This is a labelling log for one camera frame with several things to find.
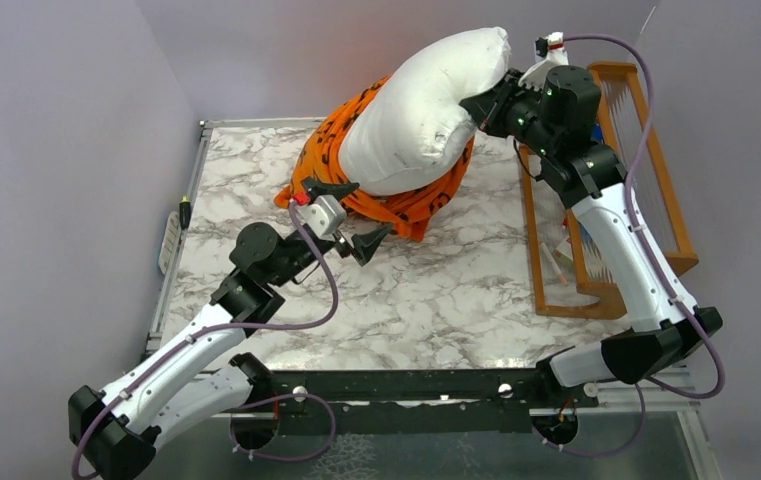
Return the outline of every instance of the marble surface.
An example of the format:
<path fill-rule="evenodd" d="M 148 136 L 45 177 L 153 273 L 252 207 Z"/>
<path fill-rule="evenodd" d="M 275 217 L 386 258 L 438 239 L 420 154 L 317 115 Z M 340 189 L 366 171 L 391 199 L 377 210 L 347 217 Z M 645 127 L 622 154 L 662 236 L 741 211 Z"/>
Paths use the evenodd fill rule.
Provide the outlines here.
<path fill-rule="evenodd" d="M 273 197 L 312 130 L 310 123 L 215 129 L 163 341 L 188 324 L 230 272 L 228 255 L 244 225 L 265 221 L 282 235 L 293 231 L 288 213 L 274 206 Z M 329 323 L 297 332 L 260 330 L 211 367 L 225 365 L 239 352 L 252 352 L 271 369 L 527 367 L 568 346 L 626 329 L 623 321 L 533 312 L 520 168 L 513 155 L 507 142 L 478 137 L 458 194 L 434 217 L 423 243 L 389 238 L 365 267 L 328 255 L 341 295 Z M 547 200 L 547 191 L 536 193 Z M 553 205 L 541 208 L 557 211 Z M 548 223 L 542 217 L 538 221 Z M 559 220 L 543 229 L 552 244 L 561 235 Z M 350 223 L 350 230 L 366 228 Z M 286 304 L 272 322 L 312 321 L 330 305 L 320 270 L 302 285 L 279 291 Z M 555 279 L 548 295 L 566 303 L 588 301 Z"/>

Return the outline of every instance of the stuffed pillow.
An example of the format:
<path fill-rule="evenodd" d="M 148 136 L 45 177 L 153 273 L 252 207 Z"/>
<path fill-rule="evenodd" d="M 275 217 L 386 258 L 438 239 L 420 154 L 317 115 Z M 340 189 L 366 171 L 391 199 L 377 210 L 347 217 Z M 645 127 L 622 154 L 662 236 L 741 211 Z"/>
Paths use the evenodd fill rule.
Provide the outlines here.
<path fill-rule="evenodd" d="M 451 35 L 413 55 L 350 127 L 338 152 L 342 171 L 374 196 L 438 180 L 476 131 L 459 102 L 498 83 L 509 58 L 499 27 Z"/>

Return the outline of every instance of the purple cable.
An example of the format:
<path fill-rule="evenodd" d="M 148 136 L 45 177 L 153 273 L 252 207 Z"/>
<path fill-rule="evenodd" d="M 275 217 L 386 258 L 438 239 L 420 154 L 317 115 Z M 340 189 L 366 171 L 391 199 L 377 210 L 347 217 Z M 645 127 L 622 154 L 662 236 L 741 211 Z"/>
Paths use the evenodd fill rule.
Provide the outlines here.
<path fill-rule="evenodd" d="M 625 42 L 624 40 L 614 37 L 612 35 L 606 35 L 606 34 L 584 34 L 584 35 L 567 35 L 563 38 L 563 41 L 570 42 L 574 40 L 603 40 L 610 43 L 615 43 L 616 45 L 620 45 L 624 47 L 627 51 L 633 55 L 634 58 L 636 58 L 636 62 L 639 63 L 639 67 L 642 70 L 642 75 L 645 77 L 645 84 L 648 88 L 648 118 L 645 122 L 645 127 L 642 129 L 642 137 L 639 140 L 639 147 L 636 149 L 636 157 L 633 159 L 633 163 L 630 165 L 630 168 L 627 171 L 627 178 L 625 179 L 625 189 L 624 189 L 624 201 L 626 205 L 633 205 L 633 185 L 636 183 L 636 172 L 639 171 L 639 165 L 642 163 L 642 160 L 645 158 L 645 155 L 643 153 L 645 152 L 645 147 L 648 143 L 648 136 L 651 134 L 651 122 L 652 122 L 652 116 L 653 116 L 653 110 L 654 110 L 654 82 L 651 79 L 651 74 L 648 70 L 648 65 L 645 63 L 645 59 L 642 58 L 642 55 L 639 54 L 639 51 L 636 50 L 632 45 Z M 643 229 L 638 228 L 640 227 L 639 219 L 636 215 L 636 211 L 633 208 L 627 209 L 628 216 L 630 217 L 630 223 L 633 226 L 633 231 L 636 233 L 636 236 L 639 238 L 639 243 L 642 245 L 642 249 L 645 251 L 645 256 L 648 258 L 648 261 L 651 262 L 651 267 L 654 269 L 654 272 L 657 275 L 657 278 L 660 280 L 660 283 L 663 285 L 663 288 L 666 290 L 666 293 L 668 294 L 669 298 L 674 299 L 677 297 L 677 292 L 674 289 L 674 286 L 671 283 L 671 280 L 668 278 L 668 276 L 663 271 L 662 265 L 660 265 L 660 262 L 657 260 L 656 255 L 654 255 L 654 251 L 651 247 L 651 243 L 648 241 L 648 237 L 645 236 L 645 232 Z M 691 398 L 695 400 L 706 400 L 708 398 L 713 398 L 716 395 L 718 395 L 725 385 L 725 370 L 724 370 L 724 364 L 722 363 L 721 356 L 719 355 L 719 352 L 716 350 L 716 348 L 713 346 L 712 342 L 710 342 L 710 337 L 707 335 L 707 332 L 704 331 L 704 328 L 701 326 L 700 323 L 698 323 L 698 319 L 695 318 L 695 315 L 692 313 L 692 311 L 689 310 L 689 307 L 684 305 L 683 302 L 678 300 L 673 300 L 674 304 L 677 306 L 678 310 L 680 310 L 681 313 L 686 317 L 686 319 L 689 321 L 689 324 L 692 325 L 692 328 L 695 329 L 695 332 L 698 333 L 698 336 L 701 338 L 701 341 L 704 342 L 704 345 L 707 347 L 707 352 L 709 352 L 710 357 L 713 359 L 713 363 L 716 366 L 716 372 L 718 374 L 718 377 L 716 379 L 716 386 L 713 387 L 708 392 L 703 393 L 696 393 L 696 392 L 690 392 L 687 390 L 683 390 L 681 388 L 677 388 L 671 385 L 668 385 L 656 378 L 650 377 L 648 378 L 648 381 L 662 387 L 670 392 L 676 393 L 677 395 L 681 395 L 686 398 Z"/>
<path fill-rule="evenodd" d="M 551 448 L 554 448 L 556 450 L 559 450 L 561 453 L 567 453 L 569 455 L 574 455 L 575 457 L 582 457 L 582 458 L 608 458 L 608 457 L 615 457 L 616 455 L 621 454 L 628 448 L 632 447 L 633 444 L 636 442 L 636 439 L 639 438 L 640 435 L 642 435 L 643 430 L 645 429 L 645 396 L 642 394 L 642 389 L 639 388 L 639 385 L 634 385 L 636 388 L 636 393 L 639 394 L 639 426 L 636 427 L 636 431 L 633 432 L 633 435 L 624 443 L 624 445 L 615 448 L 613 450 L 608 450 L 606 452 L 585 452 L 583 450 L 575 450 L 570 447 L 566 447 L 564 445 L 557 445 L 556 443 L 553 443 L 549 440 L 546 440 L 544 436 L 539 432 L 539 430 L 533 429 L 534 432 L 536 432 L 537 435 L 542 437 L 542 441 L 545 443 L 545 445 L 548 445 Z"/>
<path fill-rule="evenodd" d="M 150 366 L 147 370 L 145 370 L 137 379 L 135 379 L 132 383 L 130 383 L 130 386 L 122 390 L 122 393 L 125 394 L 132 394 L 138 387 L 141 386 L 142 383 L 144 383 L 148 378 L 150 378 L 162 365 L 164 365 L 168 360 L 174 357 L 177 353 L 179 353 L 181 350 L 186 348 L 186 346 L 194 343 L 199 338 L 208 335 L 213 332 L 220 332 L 223 330 L 234 330 L 234 329 L 245 329 L 245 328 L 252 328 L 252 329 L 265 329 L 265 330 L 305 330 L 308 328 L 314 328 L 318 327 L 320 325 L 323 325 L 330 321 L 331 318 L 336 314 L 336 310 L 339 308 L 339 288 L 336 286 L 336 277 L 333 276 L 333 272 L 330 270 L 330 266 L 327 265 L 327 261 L 324 259 L 324 255 L 321 253 L 321 250 L 318 249 L 318 246 L 315 245 L 315 242 L 312 240 L 312 237 L 309 235 L 309 232 L 306 231 L 306 228 L 304 228 L 303 224 L 301 224 L 300 219 L 298 218 L 297 213 L 297 204 L 293 201 L 289 202 L 289 217 L 292 220 L 292 224 L 294 224 L 295 229 L 297 230 L 298 234 L 301 236 L 304 242 L 306 242 L 307 246 L 309 247 L 309 250 L 312 252 L 312 254 L 315 256 L 315 259 L 318 261 L 318 264 L 321 266 L 321 270 L 324 271 L 324 275 L 327 277 L 327 282 L 330 284 L 330 291 L 332 294 L 332 302 L 330 304 L 330 310 L 320 319 L 315 320 L 314 322 L 309 323 L 303 323 L 303 324 L 297 324 L 297 325 L 268 325 L 264 323 L 228 323 L 223 325 L 215 325 L 212 327 L 206 327 L 198 330 L 197 332 L 193 333 L 190 336 L 190 340 L 184 340 L 177 345 L 174 345 L 170 350 L 168 350 L 165 354 L 163 354 L 161 357 L 159 357 L 157 360 L 153 362 L 153 365 Z M 315 397 L 313 400 L 321 402 L 325 408 L 327 408 L 327 411 L 330 413 L 332 420 L 332 427 L 330 431 L 330 438 L 328 439 L 327 443 L 325 443 L 324 447 L 322 447 L 321 450 L 319 450 L 317 453 L 312 454 L 311 456 L 302 456 L 302 457 L 295 457 L 300 460 L 293 460 L 293 461 L 301 461 L 306 460 L 309 458 L 313 458 L 321 453 L 326 448 L 329 448 L 330 445 L 333 443 L 333 438 L 336 435 L 336 420 L 335 415 L 333 415 L 333 409 L 327 405 L 327 402 L 325 402 L 320 397 L 316 397 L 315 395 L 311 395 L 309 393 L 307 394 L 301 394 L 299 395 L 301 397 Z M 288 395 L 284 395 L 280 398 L 287 398 Z M 106 418 L 107 415 L 109 415 L 109 412 L 111 412 L 115 407 L 117 407 L 121 403 L 122 399 L 121 396 L 115 397 L 109 404 L 106 405 L 106 407 L 103 408 L 103 410 L 100 411 L 100 413 L 92 420 L 91 424 L 89 424 L 88 428 L 86 428 L 86 431 L 83 433 L 83 438 L 80 439 L 79 443 L 77 443 L 77 451 L 74 453 L 74 460 L 71 463 L 71 477 L 74 480 L 91 480 L 93 478 L 97 477 L 97 472 L 91 473 L 87 476 L 80 475 L 80 462 L 82 460 L 83 454 L 85 453 L 86 445 L 88 444 L 88 441 L 91 439 L 92 435 L 94 435 L 94 431 L 97 429 L 97 426 L 100 425 L 100 422 L 103 421 L 104 418 Z M 264 403 L 268 403 L 274 401 L 273 399 L 264 400 Z M 258 406 L 259 402 L 257 404 L 251 404 L 246 405 L 244 408 L 252 408 L 253 406 Z M 257 454 L 260 458 L 266 458 L 262 454 Z"/>
<path fill-rule="evenodd" d="M 289 393 L 285 395 L 277 395 L 276 397 L 268 398 L 265 400 L 260 400 L 258 402 L 249 403 L 247 405 L 242 405 L 239 407 L 240 410 L 246 410 L 249 408 L 256 408 L 262 405 L 266 405 L 273 402 L 279 402 L 280 400 L 289 400 L 292 398 L 309 398 L 311 400 L 315 400 L 316 402 L 320 403 L 322 407 L 324 407 L 325 410 L 327 410 L 327 414 L 330 415 L 330 435 L 327 436 L 327 440 L 324 442 L 324 445 L 322 445 L 318 450 L 307 453 L 305 455 L 299 455 L 296 457 L 282 457 L 279 455 L 270 455 L 267 453 L 256 453 L 255 450 L 246 450 L 241 445 L 239 445 L 239 441 L 236 439 L 236 436 L 233 435 L 232 429 L 230 430 L 230 440 L 233 441 L 233 447 L 234 452 L 239 451 L 242 453 L 246 453 L 250 456 L 250 459 L 253 460 L 253 457 L 259 457 L 264 458 L 266 460 L 276 460 L 278 462 L 303 462 L 306 460 L 311 460 L 322 453 L 326 452 L 328 448 L 333 446 L 333 440 L 336 439 L 336 414 L 333 413 L 333 407 L 330 406 L 327 401 L 325 401 L 323 398 L 319 397 L 318 395 L 313 395 L 311 393 Z"/>

